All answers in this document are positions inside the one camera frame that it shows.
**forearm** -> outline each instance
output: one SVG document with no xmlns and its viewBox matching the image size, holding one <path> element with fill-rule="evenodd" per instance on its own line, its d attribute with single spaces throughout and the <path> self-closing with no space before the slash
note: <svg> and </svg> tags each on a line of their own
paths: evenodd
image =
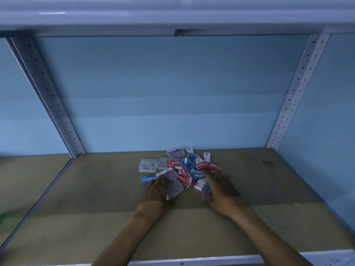
<svg viewBox="0 0 355 266">
<path fill-rule="evenodd" d="M 251 209 L 233 215 L 232 219 L 246 232 L 266 265 L 312 265 L 273 232 Z"/>
<path fill-rule="evenodd" d="M 92 266 L 127 265 L 151 227 L 151 222 L 142 217 L 133 216 Z"/>
</svg>

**perforated metal post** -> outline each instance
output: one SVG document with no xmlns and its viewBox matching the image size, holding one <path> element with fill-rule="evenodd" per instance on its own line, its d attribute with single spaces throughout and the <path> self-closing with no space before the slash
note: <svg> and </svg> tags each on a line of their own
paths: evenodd
<svg viewBox="0 0 355 266">
<path fill-rule="evenodd" d="M 33 37 L 18 36 L 6 40 L 56 127 L 71 158 L 75 159 L 79 154 L 85 153 Z"/>
<path fill-rule="evenodd" d="M 275 151 L 278 151 L 329 37 L 330 34 L 325 32 L 311 35 L 280 114 L 277 117 L 269 142 L 266 145 L 267 148 L 273 148 Z"/>
</svg>

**person's left hand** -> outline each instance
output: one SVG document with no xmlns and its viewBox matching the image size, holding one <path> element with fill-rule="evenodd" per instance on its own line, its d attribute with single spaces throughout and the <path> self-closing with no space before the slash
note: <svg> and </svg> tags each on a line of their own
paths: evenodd
<svg viewBox="0 0 355 266">
<path fill-rule="evenodd" d="M 163 175 L 157 180 L 152 179 L 134 217 L 146 219 L 153 225 L 165 215 L 175 202 L 175 199 L 166 200 L 169 184 L 170 180 Z"/>
</svg>

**blue wall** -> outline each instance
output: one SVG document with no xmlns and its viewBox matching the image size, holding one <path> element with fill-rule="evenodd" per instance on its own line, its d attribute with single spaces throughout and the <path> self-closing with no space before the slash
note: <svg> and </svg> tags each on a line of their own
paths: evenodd
<svg viewBox="0 0 355 266">
<path fill-rule="evenodd" d="M 308 36 L 44 38 L 87 152 L 265 147 Z"/>
<path fill-rule="evenodd" d="M 67 153 L 5 39 L 0 39 L 0 157 Z"/>
<path fill-rule="evenodd" d="M 355 230 L 354 45 L 331 36 L 279 153 Z"/>
</svg>

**brown shelf surface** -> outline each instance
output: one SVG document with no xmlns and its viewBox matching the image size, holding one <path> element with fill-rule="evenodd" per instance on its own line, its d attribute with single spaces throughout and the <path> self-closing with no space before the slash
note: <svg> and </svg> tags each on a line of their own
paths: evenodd
<svg viewBox="0 0 355 266">
<path fill-rule="evenodd" d="M 0 245 L 69 159 L 68 154 L 0 158 Z"/>
<path fill-rule="evenodd" d="M 260 217 L 296 250 L 354 248 L 350 232 L 275 151 L 207 152 Z M 141 184 L 140 160 L 165 156 L 164 151 L 79 156 L 15 235 L 1 265 L 91 263 L 132 216 L 147 188 Z M 257 252 L 242 230 L 210 209 L 191 186 L 150 231 L 133 260 L 250 254 Z"/>
</svg>

